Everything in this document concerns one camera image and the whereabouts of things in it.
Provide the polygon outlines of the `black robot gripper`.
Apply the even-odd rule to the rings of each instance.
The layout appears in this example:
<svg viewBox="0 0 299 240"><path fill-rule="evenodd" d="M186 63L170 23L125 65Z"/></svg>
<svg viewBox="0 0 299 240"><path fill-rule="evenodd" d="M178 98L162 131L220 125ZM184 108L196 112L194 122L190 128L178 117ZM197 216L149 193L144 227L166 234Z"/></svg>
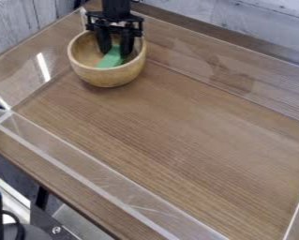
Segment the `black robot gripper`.
<svg viewBox="0 0 299 240"><path fill-rule="evenodd" d="M97 33L101 52L108 54L112 49L110 33L122 33L121 55L128 58L133 52L134 37L144 36L145 18L130 11L130 0L102 0L102 10L86 13L86 28Z"/></svg>

